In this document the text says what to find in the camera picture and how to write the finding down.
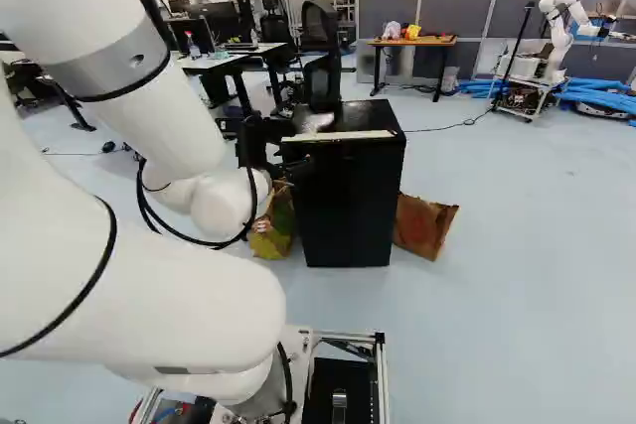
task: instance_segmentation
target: shelf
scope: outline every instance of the shelf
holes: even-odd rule
[[[514,114],[515,116],[521,116],[526,119],[535,119],[537,118],[537,114],[526,114],[521,111],[517,111],[516,109],[506,108],[505,106],[498,106],[496,111],[505,111],[506,113]]]
[[[503,77],[504,76],[502,74],[495,74],[494,75],[494,78],[496,78],[496,79],[502,79]],[[538,81],[538,80],[516,78],[514,76],[508,76],[508,81],[511,81],[511,82],[514,82],[514,83],[524,84],[526,86],[533,86],[535,88],[547,89],[548,91],[550,91],[551,89],[556,88],[560,84],[565,83],[567,81],[567,78],[565,78],[563,81],[560,81],[558,83],[546,83],[546,82]]]

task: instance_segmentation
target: orange object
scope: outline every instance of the orange object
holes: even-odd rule
[[[404,35],[404,38],[407,40],[416,40],[419,36],[420,30],[421,27],[419,27],[418,25],[409,25],[406,28],[406,34]]]

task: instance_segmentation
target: computer monitor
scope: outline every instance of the computer monitor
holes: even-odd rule
[[[210,30],[205,19],[168,19],[166,21],[175,35],[178,49],[183,54],[188,54],[188,36],[186,32],[192,32],[192,40],[199,47],[202,54],[212,53],[214,45],[210,37]]]
[[[195,4],[188,7],[188,14],[192,19],[199,17],[238,17],[239,13],[234,2],[208,2],[205,4]]]
[[[190,0],[169,0],[168,6],[172,12],[186,12]]]
[[[229,39],[239,37],[249,42],[249,31],[241,25],[239,12],[234,2],[211,2],[193,5],[189,9],[190,17],[204,18],[210,27],[215,42],[224,44]]]

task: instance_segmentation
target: black box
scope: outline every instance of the black box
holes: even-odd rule
[[[336,117],[331,136],[283,138],[281,147],[286,163],[313,162],[292,188],[307,265],[389,265],[406,137],[385,99],[345,101]]]

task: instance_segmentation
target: yellow bag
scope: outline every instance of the yellow bag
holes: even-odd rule
[[[276,260],[289,255],[296,221],[290,186],[274,181],[265,214],[254,221],[247,235],[255,257]]]
[[[417,40],[417,37],[419,37],[419,31],[421,30],[421,27],[419,27],[418,25],[409,25],[408,27],[406,27],[406,34],[404,34],[404,37],[407,40]]]

